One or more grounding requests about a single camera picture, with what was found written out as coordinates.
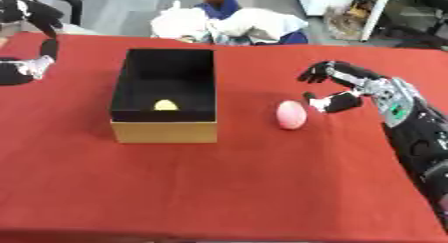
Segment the white cloth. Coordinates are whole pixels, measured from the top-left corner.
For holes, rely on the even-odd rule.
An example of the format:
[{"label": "white cloth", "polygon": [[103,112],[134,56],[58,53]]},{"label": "white cloth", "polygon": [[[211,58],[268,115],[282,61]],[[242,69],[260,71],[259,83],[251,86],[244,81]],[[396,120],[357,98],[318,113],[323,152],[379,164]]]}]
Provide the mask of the white cloth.
[{"label": "white cloth", "polygon": [[247,35],[254,43],[276,43],[281,37],[307,27],[308,22],[271,10],[242,8],[225,20],[211,19],[208,25],[230,37]]},{"label": "white cloth", "polygon": [[151,21],[152,33],[167,39],[188,39],[201,42],[209,32],[206,28],[207,14],[201,8],[181,8],[176,0],[173,6],[161,11],[160,16]]},{"label": "white cloth", "polygon": [[252,43],[277,43],[281,37],[307,27],[297,16],[259,8],[243,8],[225,20],[209,19],[201,8],[181,8],[180,1],[151,21],[154,37],[207,42],[242,44],[247,36]]}]

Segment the white fabric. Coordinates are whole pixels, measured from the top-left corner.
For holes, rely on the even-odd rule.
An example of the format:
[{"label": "white fabric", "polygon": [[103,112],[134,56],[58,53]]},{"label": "white fabric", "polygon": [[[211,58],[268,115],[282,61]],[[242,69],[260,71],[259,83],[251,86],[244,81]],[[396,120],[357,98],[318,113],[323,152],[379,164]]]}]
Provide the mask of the white fabric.
[{"label": "white fabric", "polygon": [[281,37],[307,26],[297,16],[260,8],[242,8],[225,20],[209,22],[209,27],[219,33],[230,37],[247,35],[254,43],[276,43]]},{"label": "white fabric", "polygon": [[160,38],[192,38],[199,42],[209,34],[207,20],[201,8],[181,8],[180,1],[176,0],[171,8],[161,11],[160,16],[151,21],[152,33]]}]

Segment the tan box exterior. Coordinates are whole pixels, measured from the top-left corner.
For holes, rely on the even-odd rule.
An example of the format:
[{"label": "tan box exterior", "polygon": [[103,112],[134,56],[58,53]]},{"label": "tan box exterior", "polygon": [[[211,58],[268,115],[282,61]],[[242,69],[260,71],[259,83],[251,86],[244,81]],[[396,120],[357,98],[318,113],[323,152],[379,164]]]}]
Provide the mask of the tan box exterior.
[{"label": "tan box exterior", "polygon": [[115,122],[120,143],[216,143],[216,122]]}]

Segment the robotic finger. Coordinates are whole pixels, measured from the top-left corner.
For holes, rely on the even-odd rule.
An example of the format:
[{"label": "robotic finger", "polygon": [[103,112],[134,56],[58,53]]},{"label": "robotic finger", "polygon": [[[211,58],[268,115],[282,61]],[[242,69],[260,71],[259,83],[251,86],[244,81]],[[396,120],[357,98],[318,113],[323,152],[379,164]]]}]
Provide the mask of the robotic finger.
[{"label": "robotic finger", "polygon": [[319,112],[336,113],[362,106],[361,93],[356,90],[336,93],[321,99],[313,93],[306,92],[303,97],[307,103]]}]

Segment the yellow ball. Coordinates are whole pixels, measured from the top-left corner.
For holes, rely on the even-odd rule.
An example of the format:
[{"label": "yellow ball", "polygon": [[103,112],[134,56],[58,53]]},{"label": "yellow ball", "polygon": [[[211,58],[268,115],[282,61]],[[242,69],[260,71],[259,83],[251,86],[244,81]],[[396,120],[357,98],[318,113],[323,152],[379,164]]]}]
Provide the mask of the yellow ball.
[{"label": "yellow ball", "polygon": [[177,110],[179,110],[179,108],[172,101],[170,101],[168,99],[163,99],[163,100],[158,101],[154,105],[154,110],[156,110],[156,111],[177,111]]}]

